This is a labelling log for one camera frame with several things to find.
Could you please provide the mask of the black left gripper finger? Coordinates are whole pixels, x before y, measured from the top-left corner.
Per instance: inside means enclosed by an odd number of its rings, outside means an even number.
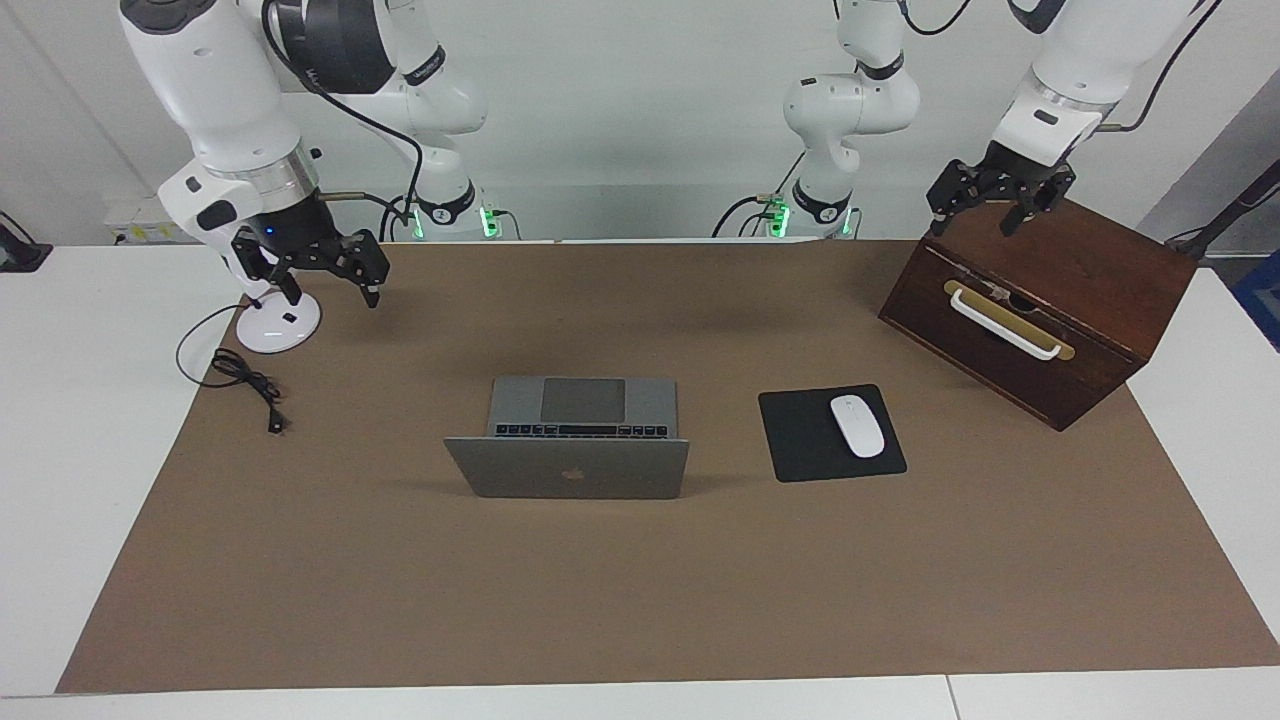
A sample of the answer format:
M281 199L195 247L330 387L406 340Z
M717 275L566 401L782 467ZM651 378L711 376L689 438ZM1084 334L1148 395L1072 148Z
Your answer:
M1059 165L1036 187L1018 182L1009 188L1011 208L1000 222L1002 236L1014 236L1025 223L1052 211L1070 190L1076 174L1071 165Z
M927 190L925 200L932 211L929 234L941 237L954 218L986 201L987 172L982 165L951 160Z

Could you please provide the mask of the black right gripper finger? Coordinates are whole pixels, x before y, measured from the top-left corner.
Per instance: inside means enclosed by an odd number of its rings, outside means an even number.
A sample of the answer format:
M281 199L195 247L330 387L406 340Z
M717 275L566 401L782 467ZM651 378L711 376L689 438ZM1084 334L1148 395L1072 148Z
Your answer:
M330 273L357 286L367 307L378 307L389 272L390 263L371 231L361 229L335 241Z
M230 269L246 284L251 297L260 299L269 290L276 290L284 295L291 306L300 306L305 293L285 263L260 245L232 245L230 247Z

